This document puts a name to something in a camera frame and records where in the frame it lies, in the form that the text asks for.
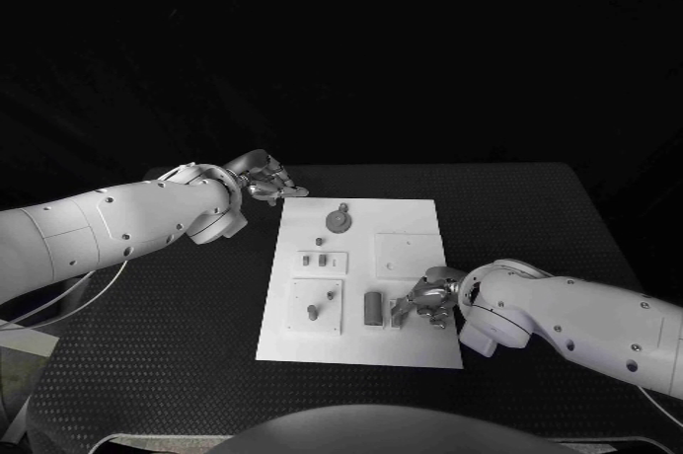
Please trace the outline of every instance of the cable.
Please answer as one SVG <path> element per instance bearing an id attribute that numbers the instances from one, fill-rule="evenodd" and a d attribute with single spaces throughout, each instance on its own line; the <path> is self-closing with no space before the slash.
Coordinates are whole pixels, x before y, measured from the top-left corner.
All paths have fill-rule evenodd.
<path id="1" fill-rule="evenodd" d="M 75 308 L 70 313 L 67 313 L 64 316 L 60 316 L 57 319 L 52 319 L 47 323 L 41 323 L 41 324 L 37 324 L 34 326 L 28 326 L 26 328 L 3 329 L 3 330 L 0 330 L 0 333 L 5 333 L 6 331 L 24 331 L 25 329 L 44 328 L 45 326 L 50 326 L 51 324 L 58 323 L 60 321 L 64 321 L 70 316 L 73 316 L 78 311 L 81 311 L 81 309 L 84 309 L 96 301 L 96 299 L 100 298 L 100 296 L 106 293 L 106 291 L 110 289 L 110 286 L 114 284 L 114 281 L 117 280 L 117 278 L 122 274 L 122 271 L 124 270 L 127 264 L 129 264 L 129 261 L 124 261 L 124 264 L 119 268 L 119 272 L 114 275 L 114 277 L 112 278 L 112 281 L 109 282 L 107 286 L 104 287 L 104 289 L 97 293 L 97 295 L 93 297 L 93 299 L 83 306 L 78 306 L 78 308 Z"/>
<path id="2" fill-rule="evenodd" d="M 52 300 L 50 301 L 44 306 L 37 308 L 34 311 L 26 313 L 24 316 L 19 318 L 15 318 L 12 321 L 0 325 L 0 330 L 6 328 L 8 326 L 12 326 L 14 324 L 19 323 L 24 321 L 26 318 L 34 316 L 37 313 L 41 313 L 47 308 L 50 308 L 67 295 L 71 293 L 71 291 L 86 282 L 86 280 L 90 278 L 90 275 L 94 274 L 94 271 L 78 281 L 78 283 Z"/>
<path id="3" fill-rule="evenodd" d="M 669 418 L 672 419 L 672 421 L 681 426 L 683 427 L 683 422 L 681 422 L 671 414 L 669 414 L 669 411 L 659 405 L 659 403 L 655 401 L 655 399 L 650 397 L 650 395 L 648 394 L 648 392 L 643 390 L 643 387 L 637 387 L 637 389 L 643 392 L 643 395 L 648 397 L 648 399 L 652 401 L 652 403 L 659 407 L 659 410 L 669 416 Z"/>

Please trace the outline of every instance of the black background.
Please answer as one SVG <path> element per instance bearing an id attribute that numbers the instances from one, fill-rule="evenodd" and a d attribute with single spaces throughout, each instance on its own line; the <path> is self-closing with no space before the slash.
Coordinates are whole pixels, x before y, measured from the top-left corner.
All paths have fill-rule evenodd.
<path id="1" fill-rule="evenodd" d="M 2 208 L 256 148 L 560 161 L 679 299 L 683 0 L 0 0 L 0 15 Z"/>

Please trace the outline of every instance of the black table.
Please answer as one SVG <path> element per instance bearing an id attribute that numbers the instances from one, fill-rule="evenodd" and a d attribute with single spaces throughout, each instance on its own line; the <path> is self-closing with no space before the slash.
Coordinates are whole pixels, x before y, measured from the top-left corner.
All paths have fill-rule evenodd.
<path id="1" fill-rule="evenodd" d="M 563 164 L 290 172 L 312 196 L 436 199 L 456 268 L 512 258 L 639 290 Z M 465 370 L 257 361 L 283 205 L 247 199 L 244 213 L 250 225 L 233 239 L 197 246 L 184 238 L 133 260 L 106 297 L 74 317 L 29 408 L 38 453 L 87 452 L 116 433 L 237 434 L 344 404 L 437 409 L 552 439 L 642 436 L 683 452 L 683 431 L 635 386 L 565 361 L 541 338 L 525 350 L 501 347 L 490 359 L 463 347 Z M 94 290 L 116 270 L 96 273 Z M 683 418 L 683 404 L 656 399 Z"/>

